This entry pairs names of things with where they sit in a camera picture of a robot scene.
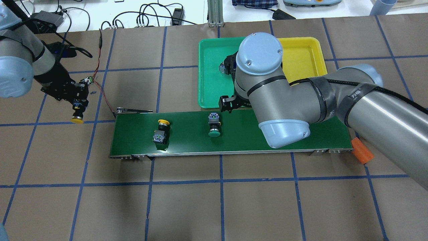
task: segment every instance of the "tiled surface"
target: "tiled surface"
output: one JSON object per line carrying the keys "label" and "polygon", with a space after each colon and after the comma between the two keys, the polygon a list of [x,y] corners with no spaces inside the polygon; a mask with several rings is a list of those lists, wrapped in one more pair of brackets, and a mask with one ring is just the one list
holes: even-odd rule
{"label": "tiled surface", "polygon": [[382,240],[366,179],[299,181],[306,240]]}
{"label": "tiled surface", "polygon": [[379,178],[372,182],[389,239],[426,239],[427,222],[421,220],[428,219],[428,192],[410,178]]}
{"label": "tiled surface", "polygon": [[[387,88],[428,107],[428,56],[420,44],[427,16],[387,15],[379,24],[376,17],[226,23],[220,37],[270,33],[271,26],[276,37],[315,37],[329,72],[336,64],[371,64]],[[98,34],[69,38],[96,54]],[[207,24],[103,31],[100,69],[107,73],[97,81],[113,108],[198,111],[198,43],[217,34]],[[79,80],[92,75],[95,60],[80,54],[62,62]],[[39,89],[34,82],[25,96],[0,99],[0,220],[11,241],[419,241],[427,235],[428,192],[364,139],[375,154],[366,168],[352,154],[112,160],[113,115],[96,86],[83,125],[68,124],[71,106],[50,96],[43,101]]]}
{"label": "tiled surface", "polygon": [[298,19],[295,21],[276,20],[272,21],[272,28],[277,38],[314,37],[320,42],[324,58],[333,58],[327,34],[322,20],[319,18]]}
{"label": "tiled surface", "polygon": [[153,186],[147,240],[220,240],[219,196],[220,184]]}
{"label": "tiled surface", "polygon": [[226,240],[302,240],[294,182],[226,183],[224,213]]}
{"label": "tiled surface", "polygon": [[10,241],[67,240],[78,193],[78,187],[18,189],[5,225]]}
{"label": "tiled surface", "polygon": [[73,240],[143,240],[148,186],[85,187]]}

